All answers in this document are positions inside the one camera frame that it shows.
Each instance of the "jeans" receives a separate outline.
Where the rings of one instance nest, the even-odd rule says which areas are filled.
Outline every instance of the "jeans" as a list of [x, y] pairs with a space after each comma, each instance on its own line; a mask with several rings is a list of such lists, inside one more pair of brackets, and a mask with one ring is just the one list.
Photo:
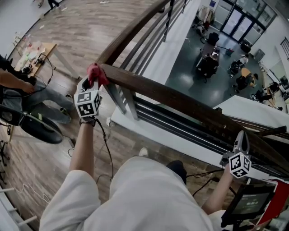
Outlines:
[[[45, 85], [43, 83], [37, 82], [35, 84], [36, 91], [43, 89], [44, 87]], [[4, 90], [4, 94], [20, 95], [18, 92], [11, 89]], [[63, 114], [60, 110], [45, 105], [43, 103], [45, 100], [53, 101], [68, 111], [73, 110], [75, 107], [73, 100], [66, 98], [64, 95], [54, 91], [49, 86], [28, 97], [3, 99], [2, 104], [17, 111], [37, 112], [48, 119], [63, 124], [68, 124], [71, 121], [71, 118], [68, 115]]]
[[181, 161], [172, 161], [167, 165], [167, 167], [177, 173], [186, 185], [186, 170]]
[[49, 3], [49, 5], [50, 5], [50, 8], [51, 8], [51, 9], [53, 9], [53, 4], [52, 4], [52, 3], [54, 3], [54, 5], [56, 5], [57, 7], [59, 6], [59, 3], [56, 2], [55, 0], [48, 0], [48, 3]]

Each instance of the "wooden table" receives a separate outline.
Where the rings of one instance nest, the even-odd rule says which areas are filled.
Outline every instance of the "wooden table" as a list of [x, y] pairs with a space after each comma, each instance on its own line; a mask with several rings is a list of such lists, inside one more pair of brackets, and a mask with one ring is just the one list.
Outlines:
[[247, 77], [249, 74], [251, 74], [251, 71], [249, 71], [247, 68], [241, 69], [241, 75], [244, 77]]
[[[76, 79], [79, 78], [79, 75], [76, 73], [76, 71], [71, 67], [71, 65], [66, 61], [66, 59], [62, 56], [62, 54], [58, 51], [57, 44], [43, 42], [42, 45], [43, 45], [43, 47], [45, 47], [45, 52], [43, 52], [43, 54], [45, 54], [48, 58], [50, 58], [52, 56], [52, 54], [54, 54], [59, 59], [59, 61], [68, 69], [68, 71], [72, 74], [72, 76], [74, 78], [76, 78]], [[41, 58], [43, 60], [47, 59], [44, 55], [42, 55]], [[39, 64], [35, 65], [34, 61], [35, 60], [32, 60], [30, 62], [30, 64], [33, 67], [32, 72], [30, 73], [31, 76], [37, 75], [43, 66], [43, 65], [39, 65]], [[19, 60], [19, 62], [17, 63], [17, 65], [15, 67], [16, 71], [20, 71], [20, 69], [21, 69], [21, 59]]]

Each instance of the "railing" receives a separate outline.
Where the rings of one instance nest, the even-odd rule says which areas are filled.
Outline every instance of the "railing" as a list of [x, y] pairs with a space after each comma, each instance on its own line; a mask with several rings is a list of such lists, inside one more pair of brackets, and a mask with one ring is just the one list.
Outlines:
[[285, 54], [287, 56], [287, 60], [289, 60], [289, 41], [285, 37], [285, 39], [281, 42], [281, 46], [283, 47]]
[[[112, 66], [142, 27], [168, 3], [169, 7], [144, 33], [120, 65], [120, 68]], [[184, 12], [187, 4], [188, 2], [183, 0], [176, 2], [174, 0], [160, 0], [154, 3], [111, 42], [97, 62], [110, 81], [110, 84], [105, 88], [123, 114], [127, 113], [127, 103], [135, 120], [145, 120], [216, 153], [223, 154], [232, 150], [238, 132], [246, 130], [243, 126], [223, 115], [220, 111], [134, 73], [134, 70], [137, 73], [143, 73], [143, 68], [146, 68], [159, 43], [165, 41], [172, 23], [181, 12]], [[139, 56], [142, 56], [142, 61], [141, 58], [136, 57], [130, 68], [125, 70], [154, 28], [158, 28], [157, 35], [155, 35], [156, 32], [153, 33], [143, 48], [146, 50], [140, 51]], [[157, 101], [159, 104], [144, 100], [136, 93]], [[253, 167], [272, 176], [289, 178], [289, 162], [259, 136], [248, 130], [246, 132], [250, 140]]]

